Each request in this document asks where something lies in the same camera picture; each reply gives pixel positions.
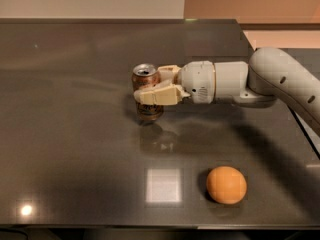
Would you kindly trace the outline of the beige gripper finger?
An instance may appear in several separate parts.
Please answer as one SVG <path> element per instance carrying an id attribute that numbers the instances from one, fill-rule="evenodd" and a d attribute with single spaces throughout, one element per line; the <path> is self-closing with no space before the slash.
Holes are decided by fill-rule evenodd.
<path id="1" fill-rule="evenodd" d="M 190 94 L 181 85 L 169 84 L 167 86 L 156 85 L 143 88 L 134 92 L 135 100 L 142 105 L 171 106 L 188 98 Z"/>
<path id="2" fill-rule="evenodd" d="M 178 73 L 180 70 L 181 68 L 177 65 L 165 65 L 158 68 L 160 79 L 162 81 L 169 80 L 173 84 L 177 82 Z"/>

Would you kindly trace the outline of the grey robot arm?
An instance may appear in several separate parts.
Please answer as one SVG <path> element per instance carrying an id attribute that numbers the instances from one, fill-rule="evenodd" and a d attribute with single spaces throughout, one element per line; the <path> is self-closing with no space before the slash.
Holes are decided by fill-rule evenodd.
<path id="1" fill-rule="evenodd" d="M 155 120 L 165 106 L 230 103 L 268 107 L 279 99 L 320 133 L 320 81 L 286 52 L 256 50 L 248 62 L 195 61 L 182 67 L 140 64 L 132 71 L 137 113 Z"/>

